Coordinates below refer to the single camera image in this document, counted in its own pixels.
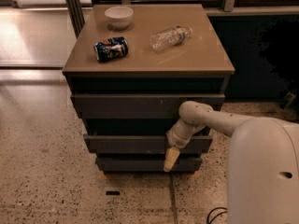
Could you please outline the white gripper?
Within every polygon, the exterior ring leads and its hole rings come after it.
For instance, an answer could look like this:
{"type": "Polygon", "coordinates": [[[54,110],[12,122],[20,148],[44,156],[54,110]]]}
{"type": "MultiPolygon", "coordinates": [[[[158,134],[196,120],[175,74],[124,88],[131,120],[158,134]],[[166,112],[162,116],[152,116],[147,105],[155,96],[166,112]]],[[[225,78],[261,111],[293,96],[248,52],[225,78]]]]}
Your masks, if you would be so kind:
{"type": "Polygon", "coordinates": [[[185,148],[191,140],[190,136],[179,136],[173,129],[166,133],[170,148],[165,152],[164,171],[170,172],[180,154],[180,149],[185,148]]]}

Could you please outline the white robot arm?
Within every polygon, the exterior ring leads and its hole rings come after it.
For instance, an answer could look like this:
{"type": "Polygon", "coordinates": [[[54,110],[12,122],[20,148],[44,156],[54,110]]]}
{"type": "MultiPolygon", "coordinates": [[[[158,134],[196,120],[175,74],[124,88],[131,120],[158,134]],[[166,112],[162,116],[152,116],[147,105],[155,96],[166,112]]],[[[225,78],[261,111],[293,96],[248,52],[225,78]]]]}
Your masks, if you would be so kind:
{"type": "Polygon", "coordinates": [[[209,127],[230,138],[228,224],[299,224],[299,125],[215,111],[187,101],[167,131],[164,170],[172,170],[195,133],[209,127]]]}

